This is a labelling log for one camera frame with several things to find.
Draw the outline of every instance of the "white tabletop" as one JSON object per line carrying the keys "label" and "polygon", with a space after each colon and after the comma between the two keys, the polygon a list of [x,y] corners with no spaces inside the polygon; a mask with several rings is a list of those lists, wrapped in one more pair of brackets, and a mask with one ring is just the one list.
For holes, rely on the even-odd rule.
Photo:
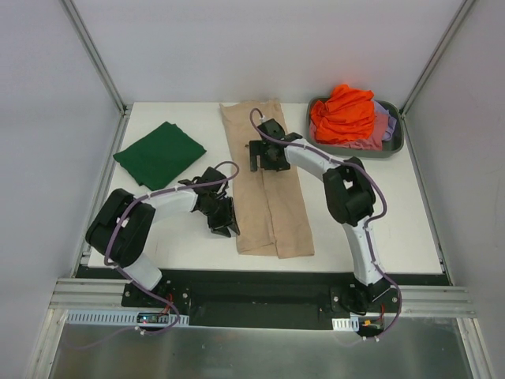
{"label": "white tabletop", "polygon": [[[307,104],[283,104],[282,111],[289,131],[304,135]],[[171,185],[182,178],[201,175],[208,166],[230,159],[218,103],[135,103],[121,150],[165,121],[176,123],[207,149],[205,155]],[[389,207],[387,215],[374,226],[378,253],[386,271],[441,273],[408,147],[405,145],[389,159],[362,161],[384,192]],[[231,168],[223,167],[223,173],[230,174]],[[349,244],[342,227],[327,210],[323,184],[303,170],[298,173],[312,228],[315,256],[278,259],[239,255],[234,238],[213,235],[208,230],[206,217],[196,212],[176,215],[153,225],[144,252],[160,268],[352,272]],[[109,192],[117,188],[134,194],[148,192],[116,163]],[[88,265],[103,267],[103,256],[92,250]]]}

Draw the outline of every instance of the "pink cloth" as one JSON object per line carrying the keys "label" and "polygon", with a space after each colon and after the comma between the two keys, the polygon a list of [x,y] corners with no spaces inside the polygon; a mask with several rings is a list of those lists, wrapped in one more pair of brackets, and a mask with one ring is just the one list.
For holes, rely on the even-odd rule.
{"label": "pink cloth", "polygon": [[[376,119],[373,123],[373,132],[367,139],[359,139],[345,144],[333,144],[332,146],[340,148],[356,148],[358,150],[382,150],[382,136],[387,129],[389,116],[386,114],[376,113]],[[316,140],[316,125],[311,121],[309,127],[310,137]]]}

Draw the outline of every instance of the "orange cloth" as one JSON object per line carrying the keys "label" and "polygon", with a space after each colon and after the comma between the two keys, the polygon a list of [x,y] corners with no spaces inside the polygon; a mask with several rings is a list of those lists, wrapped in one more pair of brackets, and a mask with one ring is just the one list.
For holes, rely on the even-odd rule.
{"label": "orange cloth", "polygon": [[316,141],[345,144],[369,138],[376,118],[372,98],[372,91],[349,88],[347,84],[335,87],[326,103],[318,101],[310,110]]}

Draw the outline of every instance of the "folded green towel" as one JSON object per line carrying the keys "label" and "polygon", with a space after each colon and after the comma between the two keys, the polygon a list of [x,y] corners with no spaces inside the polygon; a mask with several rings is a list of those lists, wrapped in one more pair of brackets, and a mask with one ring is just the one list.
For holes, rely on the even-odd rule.
{"label": "folded green towel", "polygon": [[160,190],[200,158],[206,150],[177,125],[164,122],[126,150],[114,154],[140,186]]}

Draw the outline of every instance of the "white wall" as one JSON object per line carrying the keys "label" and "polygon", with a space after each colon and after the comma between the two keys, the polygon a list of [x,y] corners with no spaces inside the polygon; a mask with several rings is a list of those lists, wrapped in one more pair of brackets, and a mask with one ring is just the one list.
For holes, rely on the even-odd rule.
{"label": "white wall", "polygon": [[401,106],[462,0],[76,0],[127,103],[306,103],[342,82]]}
{"label": "white wall", "polygon": [[58,0],[0,2],[0,377],[25,373],[118,112]]}
{"label": "white wall", "polygon": [[505,2],[481,0],[407,115],[455,282],[505,377]]}

